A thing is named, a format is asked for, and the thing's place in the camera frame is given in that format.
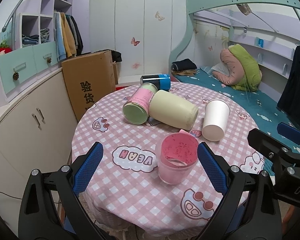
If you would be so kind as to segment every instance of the can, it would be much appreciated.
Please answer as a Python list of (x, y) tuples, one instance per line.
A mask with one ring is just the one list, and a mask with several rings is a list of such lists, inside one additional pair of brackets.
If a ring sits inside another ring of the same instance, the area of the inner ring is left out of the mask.
[(171, 79), (167, 74), (147, 75), (141, 76), (140, 84), (143, 83), (151, 83), (154, 84), (158, 90), (169, 91), (171, 86)]
[(152, 83), (143, 83), (123, 105), (125, 119), (132, 124), (143, 124), (149, 117), (149, 106), (154, 94), (158, 91)]

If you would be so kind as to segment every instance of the round table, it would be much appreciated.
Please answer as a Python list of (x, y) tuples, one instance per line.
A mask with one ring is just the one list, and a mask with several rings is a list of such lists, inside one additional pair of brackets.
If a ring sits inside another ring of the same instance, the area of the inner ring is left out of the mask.
[[(200, 162), (178, 185), (160, 180), (156, 144), (179, 129), (151, 118), (143, 125), (129, 124), (122, 115), (122, 106), (137, 87), (130, 86), (102, 98), (85, 113), (76, 128), (73, 160), (86, 154), (96, 141), (104, 148), (103, 159), (84, 193), (88, 206), (99, 223), (114, 229), (133, 223), (150, 237), (202, 228), (222, 195), (214, 190)], [(198, 117), (189, 132), (199, 142), (206, 141), (229, 165), (251, 173), (262, 170), (263, 158), (247, 141), (248, 132), (257, 126), (249, 113), (231, 100), (231, 95), (179, 82), (171, 83), (170, 92), (198, 106)], [(225, 136), (219, 142), (207, 141), (201, 133), (205, 104), (214, 98), (226, 101), (231, 112)], [(241, 203), (246, 198), (247, 193), (243, 193)]]

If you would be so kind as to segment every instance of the blue can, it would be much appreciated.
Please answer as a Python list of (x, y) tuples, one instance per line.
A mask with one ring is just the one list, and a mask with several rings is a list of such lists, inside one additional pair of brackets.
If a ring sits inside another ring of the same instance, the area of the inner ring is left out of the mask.
[(169, 91), (171, 87), (171, 79), (168, 74), (141, 76), (140, 84), (143, 83), (154, 84), (158, 90)]

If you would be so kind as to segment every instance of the light blue drawer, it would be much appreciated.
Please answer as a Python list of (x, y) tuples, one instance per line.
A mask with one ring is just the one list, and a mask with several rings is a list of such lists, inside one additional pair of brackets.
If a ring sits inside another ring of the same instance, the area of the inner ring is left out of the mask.
[[(32, 47), (37, 73), (58, 63), (55, 41), (34, 45)], [(50, 64), (47, 63), (48, 57), (51, 58)]]
[[(32, 47), (17, 49), (0, 56), (0, 76), (6, 94), (37, 73)], [(12, 78), (14, 71), (19, 73), (16, 81)]]

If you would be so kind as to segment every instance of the paper cup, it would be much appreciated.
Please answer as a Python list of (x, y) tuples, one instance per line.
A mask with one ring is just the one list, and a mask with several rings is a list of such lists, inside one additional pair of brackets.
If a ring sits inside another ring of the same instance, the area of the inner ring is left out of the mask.
[(226, 132), (230, 108), (221, 99), (213, 99), (206, 104), (202, 135), (212, 142), (220, 141)]

